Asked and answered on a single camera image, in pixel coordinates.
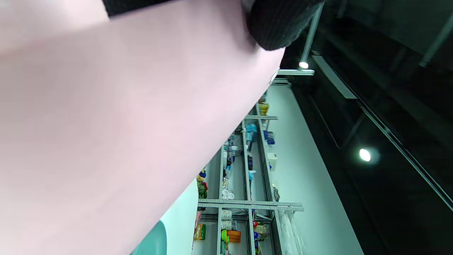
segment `plastic bag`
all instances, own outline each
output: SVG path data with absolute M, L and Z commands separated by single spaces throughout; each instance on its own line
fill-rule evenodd
M 303 255 L 305 245 L 294 222 L 293 213 L 279 211 L 280 227 L 282 231 L 281 249 L 283 255 Z
M 193 240 L 205 240 L 206 239 L 206 225 L 205 224 L 197 224 L 195 228 L 195 233 L 193 234 Z

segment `store shelf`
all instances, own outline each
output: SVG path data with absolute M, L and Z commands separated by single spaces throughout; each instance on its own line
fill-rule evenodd
M 303 69 L 303 70 L 295 70 L 295 69 L 280 69 L 278 75 L 303 75 L 303 76 L 313 76 L 314 70 L 311 69 Z
M 201 219 L 198 223 L 206 225 L 206 239 L 193 242 L 192 255 L 216 254 L 217 220 Z
M 258 120 L 245 120 L 246 124 L 249 123 L 254 123 L 255 125 L 258 126 Z M 262 155 L 260 154 L 260 144 L 259 144 L 259 139 L 254 141 L 251 146 L 250 152 L 248 152 L 248 155 L 250 155 L 253 159 L 253 170 L 256 171 L 256 173 L 253 175 L 253 180 L 251 181 L 250 185 L 250 190 L 251 190 L 251 200 L 253 201 L 268 201 L 266 198 L 266 193 L 265 193 L 265 183 L 264 183 L 264 177 L 263 177 L 263 168 L 261 164 L 261 158 Z
M 218 190 L 219 190 L 219 178 L 220 178 L 220 171 L 219 171 L 219 164 L 220 164 L 220 153 L 219 150 L 216 155 L 212 158 L 212 160 L 204 167 L 206 171 L 206 178 L 205 182 L 208 186 L 207 191 L 207 198 L 208 199 L 217 199 L 218 197 Z
M 246 198 L 244 200 L 251 200 L 251 188 L 250 188 L 250 179 L 249 179 L 249 165 L 248 165 L 248 152 L 247 152 L 247 141 L 246 141 L 246 122 L 242 120 L 242 144 L 243 144 L 243 155 L 244 155 L 244 177 L 246 181 Z
M 264 138 L 263 118 L 260 117 L 259 112 L 259 105 L 256 104 L 230 137 L 232 142 L 227 143 L 228 146 L 242 146 L 243 149 L 243 153 L 236 153 L 235 160 L 231 165 L 231 174 L 228 174 L 227 186 L 228 190 L 234 194 L 234 200 L 222 199 L 224 167 L 228 158 L 228 155 L 223 156 L 224 146 L 205 168 L 207 171 L 206 182 L 209 186 L 208 199 L 200 200 L 199 206 L 206 208 L 205 221 L 209 222 L 207 235 L 210 235 L 209 242 L 211 244 L 195 243 L 194 255 L 200 253 L 220 254 L 222 240 L 221 208 L 233 212 L 233 220 L 237 221 L 237 230 L 241 232 L 241 243 L 230 243 L 228 245 L 229 250 L 235 255 L 256 255 L 252 211 L 256 211 L 258 214 L 255 220 L 266 224 L 269 230 L 269 235 L 263 241 L 260 241 L 262 255 L 281 254 L 282 232 L 278 217 L 279 210 L 303 211 L 301 204 L 280 203 L 275 200 L 267 158 L 269 148 Z M 278 118 L 269 116 L 264 119 L 269 123 L 268 121 L 276 121 Z M 256 125 L 257 135 L 248 152 L 246 126 L 249 123 Z M 252 157 L 253 170 L 256 171 L 251 182 L 249 181 L 248 155 Z
M 259 114 L 260 113 L 260 107 L 258 104 L 256 104 L 256 112 Z M 276 201 L 275 200 L 275 196 L 274 196 L 274 192 L 273 192 L 273 189 L 272 189 L 272 180 L 270 178 L 271 176 L 271 173 L 270 173 L 270 168 L 269 168 L 269 159 L 267 158 L 267 145 L 266 145 L 266 142 L 265 142 L 265 138 L 264 138 L 264 128 L 263 128 L 263 124 L 261 121 L 257 121 L 258 122 L 258 142 L 260 143 L 260 146 L 259 146 L 259 150 L 260 150 L 260 155 L 261 155 L 261 165 L 263 166 L 262 169 L 263 169 L 263 182 L 265 183 L 264 187 L 265 187 L 265 194 L 267 196 L 267 199 L 269 201 Z
M 242 135 L 233 135 L 234 143 L 243 146 Z M 222 183 L 223 183 L 223 166 L 224 158 L 221 158 L 221 169 L 222 172 L 219 175 L 220 180 L 220 189 L 219 189 L 219 199 L 222 199 Z M 227 185 L 228 190 L 234 194 L 235 200 L 247 200 L 246 197 L 246 181 L 245 181 L 245 171 L 244 165 L 246 161 L 244 156 L 235 156 L 235 161 L 231 164 L 231 175 L 228 177 Z

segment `metal shelf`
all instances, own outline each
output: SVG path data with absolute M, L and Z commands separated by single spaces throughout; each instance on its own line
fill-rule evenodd
M 266 251 L 263 253 L 265 255 L 270 254 L 268 249 L 270 247 L 272 248 L 272 251 L 274 254 L 278 254 L 281 252 L 281 245 L 280 245 L 280 240 L 282 237 L 282 231 L 281 231 L 281 224 L 280 224 L 280 219 L 279 219 L 279 211 L 304 211 L 304 208 L 301 204 L 299 203 L 285 203 L 285 202 L 277 202 L 275 200 L 274 196 L 274 191 L 272 187 L 272 180 L 271 180 L 271 175 L 270 175 L 270 167 L 269 167 L 269 160 L 267 158 L 267 151 L 268 148 L 265 143 L 265 137 L 264 137 L 264 128 L 263 128 L 263 123 L 262 120 L 265 121 L 270 121 L 270 120 L 277 120 L 278 118 L 276 116 L 262 116 L 259 115 L 260 109 L 259 105 L 256 104 L 254 107 L 254 110 L 256 111 L 257 115 L 247 115 L 244 120 L 241 122 L 241 134 L 240 138 L 237 137 L 237 140 L 242 142 L 243 145 L 243 150 L 244 150 L 244 155 L 243 155 L 243 160 L 244 162 L 238 162 L 238 157 L 241 157 L 240 160 L 242 160 L 242 156 L 237 156 L 236 157 L 236 162 L 234 163 L 234 169 L 233 171 L 236 171 L 236 173 L 231 173 L 231 179 L 230 182 L 235 181 L 235 182 L 244 182 L 243 188 L 239 190 L 239 188 L 236 187 L 234 189 L 235 193 L 235 200 L 224 200 L 222 199 L 222 183 L 223 183 L 223 169 L 225 163 L 225 159 L 223 158 L 223 146 L 220 149 L 220 183 L 219 183 L 219 199 L 199 199 L 198 201 L 198 207 L 206 207 L 206 208 L 217 208 L 217 213 L 210 213 L 206 215 L 206 219 L 209 220 L 217 220 L 217 255 L 220 254 L 221 252 L 221 232 L 222 232 L 222 208 L 223 209 L 229 209 L 236 211 L 236 215 L 233 216 L 234 219 L 240 221 L 242 224 L 241 225 L 241 231 L 243 232 L 243 235 L 245 235 L 245 238 L 243 238 L 242 242 L 247 242 L 247 254 L 249 255 L 256 255 L 255 254 L 255 239 L 254 239 L 254 233 L 253 233 L 253 218 L 252 218 L 252 210 L 260 210 L 258 211 L 258 214 L 264 214 L 264 215 L 259 215 L 257 216 L 258 218 L 262 219 L 264 224 L 266 224 L 269 227 L 270 230 L 270 236 L 267 237 L 265 241 L 265 246 L 266 246 Z M 247 161 L 247 155 L 249 155 L 251 152 L 247 151 L 247 141 L 246 141 L 246 124 L 249 123 L 250 121 L 256 122 L 257 129 L 258 129 L 258 137 L 257 140 L 253 142 L 253 146 L 258 147 L 258 155 L 255 155 L 257 153 L 257 150 L 255 149 L 254 152 L 252 153 L 253 157 L 259 157 L 260 164 L 255 164 L 257 174 L 260 172 L 262 175 L 261 178 L 256 178 L 254 179 L 253 185 L 262 185 L 264 189 L 264 196 L 261 199 L 265 199 L 266 201 L 252 201 L 253 196 L 251 196 L 251 185 L 249 181 L 249 172 L 248 172 L 248 161 Z M 244 174 L 243 180 L 239 180 L 238 178 L 238 173 L 241 172 Z M 244 195 L 244 200 L 238 200 L 236 199 L 236 193 L 237 192 L 245 192 Z M 245 243 L 241 244 L 232 244 L 234 245 L 235 249 L 244 249 L 243 246 Z

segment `light fixture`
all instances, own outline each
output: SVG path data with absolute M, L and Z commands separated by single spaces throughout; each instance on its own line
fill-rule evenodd
M 371 154 L 365 149 L 360 149 L 359 155 L 360 158 L 366 162 L 369 162 L 371 160 Z
M 308 68 L 308 63 L 307 62 L 300 62 L 299 66 L 302 67 L 303 69 L 307 69 Z

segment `white container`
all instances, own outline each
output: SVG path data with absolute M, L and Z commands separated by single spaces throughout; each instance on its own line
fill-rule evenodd
M 232 211 L 222 209 L 222 220 L 231 220 L 232 215 Z
M 272 166 L 270 170 L 274 172 L 277 169 L 277 154 L 268 152 L 267 159 L 269 160 L 269 165 Z
M 222 157 L 223 157 L 223 169 L 225 169 L 225 167 L 227 166 L 228 153 L 226 151 L 223 151 Z
M 221 221 L 220 227 L 221 227 L 222 230 L 223 230 L 223 229 L 231 230 L 231 229 L 232 229 L 232 222 L 231 222 L 231 220 L 226 220 L 226 221 L 223 220 L 223 221 Z

